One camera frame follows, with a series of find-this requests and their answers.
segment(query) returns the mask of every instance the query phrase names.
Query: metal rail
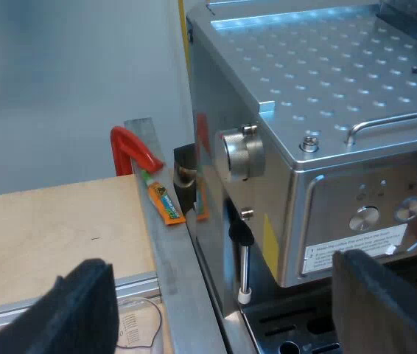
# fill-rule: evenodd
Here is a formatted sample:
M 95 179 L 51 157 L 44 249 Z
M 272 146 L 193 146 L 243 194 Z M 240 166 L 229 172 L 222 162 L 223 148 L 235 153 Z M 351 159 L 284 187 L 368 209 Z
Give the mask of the metal rail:
M 138 296 L 160 301 L 158 277 L 154 271 L 120 278 L 115 281 L 117 300 Z M 35 304 L 39 298 L 28 299 L 0 306 L 0 330 L 18 318 L 22 313 Z
M 128 120 L 125 127 L 137 135 L 158 159 L 164 160 L 151 118 Z M 141 177 L 141 169 L 134 161 L 132 163 L 148 235 L 153 245 L 161 299 L 174 352 L 226 353 L 187 226 L 184 223 L 169 227 L 164 225 L 147 196 L 147 185 Z M 153 173 L 153 178 L 166 187 L 172 202 L 179 207 L 168 169 L 163 167 Z

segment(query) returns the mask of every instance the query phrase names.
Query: yellow label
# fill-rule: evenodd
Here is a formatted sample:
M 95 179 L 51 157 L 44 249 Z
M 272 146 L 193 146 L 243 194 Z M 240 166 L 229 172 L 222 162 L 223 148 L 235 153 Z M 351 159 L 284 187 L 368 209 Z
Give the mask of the yellow label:
M 262 255 L 271 273 L 276 278 L 279 258 L 279 244 L 267 214 L 264 214 L 264 237 L 262 241 Z

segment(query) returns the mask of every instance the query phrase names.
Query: warning label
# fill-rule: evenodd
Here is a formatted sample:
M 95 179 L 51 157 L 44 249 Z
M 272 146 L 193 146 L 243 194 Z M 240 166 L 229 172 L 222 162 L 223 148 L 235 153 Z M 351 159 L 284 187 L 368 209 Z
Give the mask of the warning label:
M 407 224 L 389 227 L 361 235 L 342 238 L 340 240 L 319 243 L 305 248 L 304 270 L 302 273 L 320 271 L 332 266 L 333 253 L 362 249 L 371 257 L 381 254 L 392 254 L 402 243 Z

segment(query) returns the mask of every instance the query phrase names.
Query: stainless steel machine housing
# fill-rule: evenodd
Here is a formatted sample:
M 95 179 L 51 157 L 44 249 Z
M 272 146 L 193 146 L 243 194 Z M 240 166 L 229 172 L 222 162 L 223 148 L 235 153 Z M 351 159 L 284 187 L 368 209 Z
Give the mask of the stainless steel machine housing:
M 318 245 L 392 230 L 401 236 L 372 255 L 417 255 L 417 41 L 379 11 L 328 0 L 189 13 L 197 203 L 206 210 L 196 249 L 223 318 L 239 308 L 228 199 L 253 210 L 251 306 L 330 277 L 324 262 L 306 265 Z M 253 126 L 254 144 L 243 144 Z

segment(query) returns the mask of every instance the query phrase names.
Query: steam knob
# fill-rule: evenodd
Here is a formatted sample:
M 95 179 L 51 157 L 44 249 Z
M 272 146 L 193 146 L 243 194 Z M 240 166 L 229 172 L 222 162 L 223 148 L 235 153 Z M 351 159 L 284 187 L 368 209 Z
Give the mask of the steam knob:
M 260 176 L 264 172 L 264 148 L 257 125 L 219 131 L 215 136 L 215 167 L 227 182 Z

